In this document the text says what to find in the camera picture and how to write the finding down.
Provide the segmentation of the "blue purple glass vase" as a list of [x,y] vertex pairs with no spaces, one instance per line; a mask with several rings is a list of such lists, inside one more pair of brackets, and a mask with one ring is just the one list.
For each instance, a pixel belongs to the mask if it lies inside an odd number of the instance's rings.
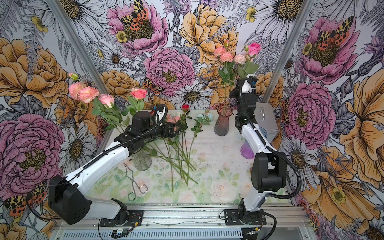
[[245,141],[240,148],[241,155],[248,160],[253,160],[255,158],[255,153],[253,152],[250,144]]

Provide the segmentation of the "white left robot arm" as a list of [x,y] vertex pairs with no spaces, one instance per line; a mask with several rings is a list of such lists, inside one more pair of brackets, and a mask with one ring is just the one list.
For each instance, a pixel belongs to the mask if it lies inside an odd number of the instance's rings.
[[126,130],[109,147],[66,176],[55,176],[48,187],[49,207],[69,225],[83,219],[106,219],[121,226],[128,221],[128,209],[117,199],[87,198],[89,189],[110,169],[142,148],[146,142],[169,133],[165,125],[166,105],[153,114],[139,111]]

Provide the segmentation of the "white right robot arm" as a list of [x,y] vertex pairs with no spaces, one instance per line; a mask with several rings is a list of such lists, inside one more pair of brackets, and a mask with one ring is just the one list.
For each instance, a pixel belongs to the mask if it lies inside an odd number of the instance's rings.
[[240,80],[232,95],[237,100],[238,108],[235,126],[255,154],[251,171],[253,188],[243,198],[243,206],[248,212],[256,212],[268,198],[290,197],[277,194],[277,191],[286,185],[287,163],[281,153],[277,152],[261,133],[254,115],[258,98],[254,94],[254,86],[250,80],[248,78]]

